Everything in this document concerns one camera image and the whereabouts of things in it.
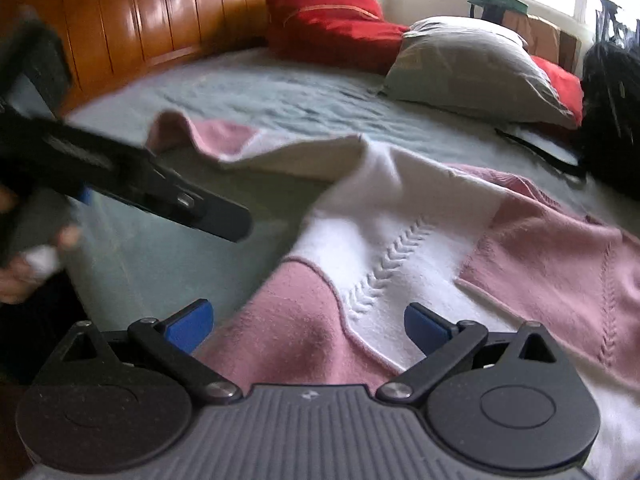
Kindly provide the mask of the person's left hand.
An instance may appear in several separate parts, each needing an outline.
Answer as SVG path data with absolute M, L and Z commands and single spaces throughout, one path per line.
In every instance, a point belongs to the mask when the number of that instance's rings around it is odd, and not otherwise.
M 38 209 L 30 226 L 50 228 L 54 234 L 42 243 L 11 249 L 1 266 L 1 302 L 19 304 L 26 300 L 53 274 L 63 269 L 64 260 L 79 245 L 80 227 L 72 220 L 72 206 L 66 197 L 44 193 L 51 210 Z

